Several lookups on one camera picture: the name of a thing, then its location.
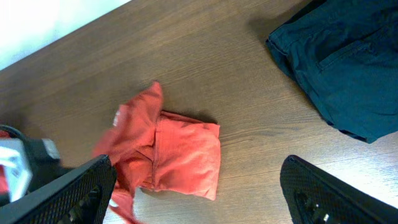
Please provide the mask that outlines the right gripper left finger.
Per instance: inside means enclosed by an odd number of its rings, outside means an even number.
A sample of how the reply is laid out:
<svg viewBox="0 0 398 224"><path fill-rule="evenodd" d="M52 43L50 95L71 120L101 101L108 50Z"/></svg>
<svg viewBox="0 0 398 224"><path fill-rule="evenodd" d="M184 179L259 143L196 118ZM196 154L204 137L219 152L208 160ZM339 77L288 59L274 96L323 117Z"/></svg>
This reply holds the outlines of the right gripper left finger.
<svg viewBox="0 0 398 224"><path fill-rule="evenodd" d="M1 223L102 223L116 169L100 155L1 207Z"/></svg>

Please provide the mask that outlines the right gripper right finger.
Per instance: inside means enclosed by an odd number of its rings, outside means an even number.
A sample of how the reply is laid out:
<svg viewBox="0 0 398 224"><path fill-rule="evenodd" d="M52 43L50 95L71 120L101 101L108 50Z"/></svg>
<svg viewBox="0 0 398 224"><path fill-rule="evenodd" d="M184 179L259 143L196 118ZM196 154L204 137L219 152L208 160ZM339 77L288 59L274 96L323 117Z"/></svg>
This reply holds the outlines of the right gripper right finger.
<svg viewBox="0 0 398 224"><path fill-rule="evenodd" d="M397 209L289 155L280 186L293 223L397 223Z"/></svg>

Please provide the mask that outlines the red t-shirt white print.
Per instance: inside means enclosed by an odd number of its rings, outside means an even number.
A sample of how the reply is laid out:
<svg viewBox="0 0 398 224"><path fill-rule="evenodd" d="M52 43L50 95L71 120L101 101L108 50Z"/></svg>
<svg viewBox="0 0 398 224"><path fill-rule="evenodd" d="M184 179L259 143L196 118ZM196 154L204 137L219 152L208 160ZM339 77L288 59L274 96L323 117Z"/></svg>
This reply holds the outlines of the red t-shirt white print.
<svg viewBox="0 0 398 224"><path fill-rule="evenodd" d="M163 110L159 82L120 105L93 150L107 155L117 180L110 209L126 223L137 188L169 190L215 200L221 164L220 126Z"/></svg>

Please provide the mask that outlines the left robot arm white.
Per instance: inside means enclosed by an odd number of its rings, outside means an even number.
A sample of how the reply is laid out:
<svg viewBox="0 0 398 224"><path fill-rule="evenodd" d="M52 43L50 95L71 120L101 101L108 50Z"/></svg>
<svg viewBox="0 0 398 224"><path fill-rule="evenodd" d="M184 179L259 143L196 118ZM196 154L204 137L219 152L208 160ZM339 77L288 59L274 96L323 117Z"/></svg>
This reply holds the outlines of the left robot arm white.
<svg viewBox="0 0 398 224"><path fill-rule="evenodd" d="M50 139L33 139L11 126L1 125L1 206L21 199L70 172L61 165Z"/></svg>

